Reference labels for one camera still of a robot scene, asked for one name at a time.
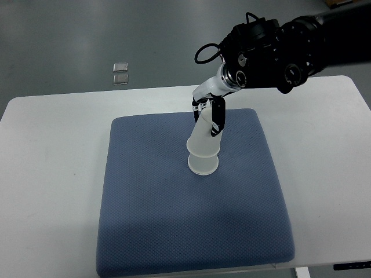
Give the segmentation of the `black white robotic hand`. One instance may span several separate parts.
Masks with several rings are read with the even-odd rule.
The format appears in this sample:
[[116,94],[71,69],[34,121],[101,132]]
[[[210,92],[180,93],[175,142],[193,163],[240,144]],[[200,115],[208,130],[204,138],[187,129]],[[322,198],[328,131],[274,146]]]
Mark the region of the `black white robotic hand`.
[[212,137],[219,135],[225,126],[225,99],[228,93],[232,93],[234,87],[227,82],[226,75],[223,73],[224,64],[222,64],[217,74],[204,83],[199,85],[192,93],[192,111],[195,122],[198,121],[200,112],[206,108],[206,103],[210,102],[212,109]]

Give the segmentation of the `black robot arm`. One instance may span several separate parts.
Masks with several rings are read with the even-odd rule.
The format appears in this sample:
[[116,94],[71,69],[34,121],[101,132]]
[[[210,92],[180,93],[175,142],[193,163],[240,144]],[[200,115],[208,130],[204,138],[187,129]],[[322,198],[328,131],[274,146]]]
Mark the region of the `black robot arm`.
[[370,61],[370,1],[283,25],[264,18],[238,24],[219,49],[234,86],[286,94],[326,67]]

